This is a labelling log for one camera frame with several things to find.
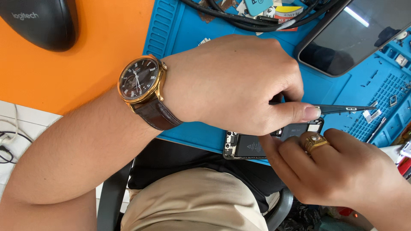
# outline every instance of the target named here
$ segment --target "orange desk surface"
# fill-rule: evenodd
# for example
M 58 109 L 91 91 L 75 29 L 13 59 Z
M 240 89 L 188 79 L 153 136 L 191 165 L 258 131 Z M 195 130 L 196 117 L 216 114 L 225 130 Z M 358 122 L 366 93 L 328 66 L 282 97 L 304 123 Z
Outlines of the orange desk surface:
M 58 53 L 0 18 L 0 100 L 64 115 L 115 85 L 143 53 L 154 0 L 76 0 L 79 38 Z

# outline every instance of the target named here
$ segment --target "logitech logo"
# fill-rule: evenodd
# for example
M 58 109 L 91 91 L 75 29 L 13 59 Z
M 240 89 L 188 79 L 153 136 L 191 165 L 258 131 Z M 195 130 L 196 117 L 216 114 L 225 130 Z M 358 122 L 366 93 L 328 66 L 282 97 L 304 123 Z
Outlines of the logitech logo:
M 30 18 L 39 18 L 39 15 L 36 13 L 31 13 L 31 14 L 25 14 L 25 13 L 19 13 L 19 14 L 13 14 L 12 15 L 14 18 L 19 18 L 20 20 L 24 20 L 25 18 L 30 19 Z

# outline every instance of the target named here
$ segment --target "beige pants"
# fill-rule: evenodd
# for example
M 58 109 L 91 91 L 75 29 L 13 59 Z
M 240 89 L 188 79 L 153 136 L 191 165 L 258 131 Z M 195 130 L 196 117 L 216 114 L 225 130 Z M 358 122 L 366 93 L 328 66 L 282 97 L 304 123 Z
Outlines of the beige pants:
M 268 230 L 251 191 L 228 173 L 188 169 L 137 192 L 122 231 Z

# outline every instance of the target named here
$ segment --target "chair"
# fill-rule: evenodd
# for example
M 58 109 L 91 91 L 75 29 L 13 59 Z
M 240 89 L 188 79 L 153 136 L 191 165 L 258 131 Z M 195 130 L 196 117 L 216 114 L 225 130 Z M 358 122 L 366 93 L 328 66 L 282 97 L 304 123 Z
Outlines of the chair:
M 104 181 L 97 212 L 98 231 L 119 231 L 123 213 L 120 212 L 124 192 L 133 161 Z M 280 191 L 277 205 L 264 218 L 268 230 L 274 231 L 285 219 L 293 203 L 293 194 L 288 188 Z

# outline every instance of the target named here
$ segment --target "watch face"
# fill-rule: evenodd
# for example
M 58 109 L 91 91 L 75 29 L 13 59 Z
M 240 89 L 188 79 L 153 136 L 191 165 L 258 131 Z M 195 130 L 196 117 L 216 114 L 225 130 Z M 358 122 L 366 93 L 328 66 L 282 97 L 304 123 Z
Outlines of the watch face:
M 134 62 L 120 79 L 120 92 L 125 99 L 137 99 L 148 92 L 157 79 L 158 66 L 152 59 Z

